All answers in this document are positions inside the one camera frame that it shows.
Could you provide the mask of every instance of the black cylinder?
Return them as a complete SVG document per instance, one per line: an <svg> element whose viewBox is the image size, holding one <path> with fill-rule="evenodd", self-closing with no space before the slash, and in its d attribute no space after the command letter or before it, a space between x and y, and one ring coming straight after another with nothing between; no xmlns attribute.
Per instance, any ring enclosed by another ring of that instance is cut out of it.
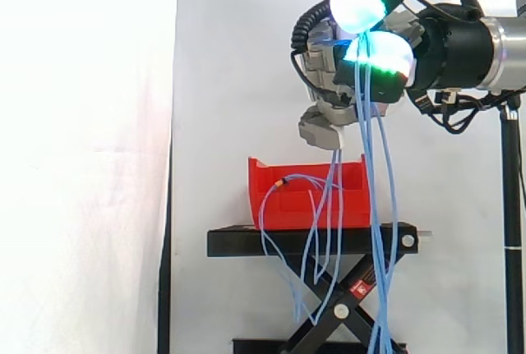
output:
<svg viewBox="0 0 526 354"><path fill-rule="evenodd" d="M506 321L509 354L524 354L523 267L519 170L520 143L517 111L502 110L502 176Z"/></svg>

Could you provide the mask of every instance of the white wall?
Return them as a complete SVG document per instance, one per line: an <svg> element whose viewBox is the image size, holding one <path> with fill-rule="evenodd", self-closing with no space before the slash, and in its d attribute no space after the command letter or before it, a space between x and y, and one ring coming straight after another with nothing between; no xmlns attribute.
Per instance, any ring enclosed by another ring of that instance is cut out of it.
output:
<svg viewBox="0 0 526 354"><path fill-rule="evenodd" d="M248 156L267 163L330 157L298 136L309 101L288 62L294 22L319 1L178 0L173 353L227 354L232 338L286 338L295 329L275 261L207 259L205 241L211 228L251 222ZM481 1L489 14L513 14L514 0ZM496 112L451 136L403 101L385 124L401 217L434 232L433 243L397 269L390 302L395 338L427 354L503 352ZM356 127L347 140L346 159L356 159ZM385 176L378 180L387 220ZM375 303L372 297L365 306L374 311Z"/></svg>
<svg viewBox="0 0 526 354"><path fill-rule="evenodd" d="M0 352L156 352L175 7L0 0Z"/></svg>

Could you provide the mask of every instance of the green led light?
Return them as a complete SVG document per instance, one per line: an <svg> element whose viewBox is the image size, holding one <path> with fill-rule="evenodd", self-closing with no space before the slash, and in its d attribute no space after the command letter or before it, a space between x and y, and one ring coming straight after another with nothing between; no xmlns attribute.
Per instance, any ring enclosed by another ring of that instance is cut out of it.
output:
<svg viewBox="0 0 526 354"><path fill-rule="evenodd" d="M382 0L330 0L330 11L339 27L350 34L360 34L386 15Z"/></svg>
<svg viewBox="0 0 526 354"><path fill-rule="evenodd" d="M409 77L413 65L413 50L407 41L396 34L375 31L369 34L370 54L364 48L358 56L358 38L348 47L344 60L358 62L360 65L371 64L372 67L394 75L400 73Z"/></svg>

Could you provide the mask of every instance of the red plastic bin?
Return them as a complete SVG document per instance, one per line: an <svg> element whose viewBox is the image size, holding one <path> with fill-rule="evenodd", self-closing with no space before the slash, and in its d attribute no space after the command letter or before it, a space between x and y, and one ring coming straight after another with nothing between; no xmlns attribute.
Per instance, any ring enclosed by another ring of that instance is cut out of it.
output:
<svg viewBox="0 0 526 354"><path fill-rule="evenodd" d="M248 159L248 189L252 218L260 229L259 211L267 191L278 180L290 174L300 173L325 179L330 164L265 166L257 159ZM366 228L370 225L369 189L365 161L343 163L344 183L344 228ZM311 190L316 205L320 203L322 191L309 181L295 179L277 189L265 206L265 230L310 229L312 206L308 191ZM339 196L332 190L330 226L338 227ZM318 227L327 228L327 205L322 210Z"/></svg>

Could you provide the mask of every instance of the black cable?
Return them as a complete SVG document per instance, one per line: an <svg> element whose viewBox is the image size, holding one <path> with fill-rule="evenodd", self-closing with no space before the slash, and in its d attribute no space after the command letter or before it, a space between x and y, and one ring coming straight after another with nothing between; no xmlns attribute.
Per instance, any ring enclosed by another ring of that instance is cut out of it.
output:
<svg viewBox="0 0 526 354"><path fill-rule="evenodd" d="M472 21L463 20L463 19L460 19L460 18L458 18L456 16L453 16L450 13L448 13L447 11L443 11L438 6L433 5L432 3L430 3L427 0L417 0L417 1L420 2L423 6L432 9L433 11L435 11L436 13L438 13L439 15L443 16L446 19L450 19L452 21L458 21L460 23L473 23Z"/></svg>
<svg viewBox="0 0 526 354"><path fill-rule="evenodd" d="M323 19L330 16L330 0L323 0L302 14L293 28L291 47L297 53L307 51L309 33Z"/></svg>

